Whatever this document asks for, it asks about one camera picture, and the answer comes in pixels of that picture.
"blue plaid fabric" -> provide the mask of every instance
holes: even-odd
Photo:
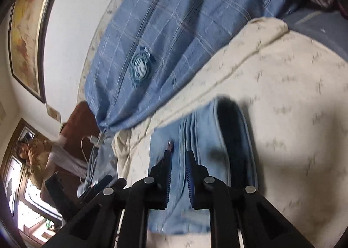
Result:
[[[85,84],[101,129],[154,113],[253,18],[282,18],[301,0],[123,0]]]

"brown chair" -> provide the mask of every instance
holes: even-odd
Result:
[[[67,139],[64,149],[70,155],[85,161],[85,157],[81,151],[81,139],[86,136],[93,135],[98,137],[99,135],[99,128],[95,117],[86,102],[81,102],[76,106],[68,121],[63,125],[60,134]],[[82,141],[82,147],[88,160],[93,145],[87,138],[84,138]],[[56,171],[58,171],[58,175],[62,181],[67,196],[72,201],[77,202],[77,188],[81,184],[80,178],[53,164],[50,168],[46,167],[46,174],[43,177],[43,180],[47,180]],[[55,204],[46,189],[45,182],[42,183],[40,197],[44,202],[55,207]]]

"dark hair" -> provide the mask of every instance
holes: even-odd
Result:
[[[25,166],[27,165],[27,161],[20,157],[20,153],[22,151],[23,145],[26,145],[27,143],[23,140],[17,141],[15,146],[15,156],[16,158]]]

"embroidered patch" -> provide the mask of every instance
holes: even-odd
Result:
[[[139,86],[151,73],[151,54],[148,49],[141,47],[140,52],[133,56],[130,65],[133,83]]]

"metal rivet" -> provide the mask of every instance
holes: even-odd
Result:
[[[204,182],[208,183],[208,184],[214,183],[215,182],[215,178],[212,177],[212,176],[208,176],[208,177],[204,178]]]
[[[114,189],[111,187],[107,187],[103,190],[104,195],[111,195],[114,192]]]
[[[144,178],[144,183],[145,183],[145,184],[154,183],[154,178],[151,177],[151,176],[145,177],[145,178]]]
[[[249,185],[249,186],[245,187],[245,191],[246,191],[248,194],[253,194],[253,193],[256,192],[256,188],[255,188],[254,186]]]

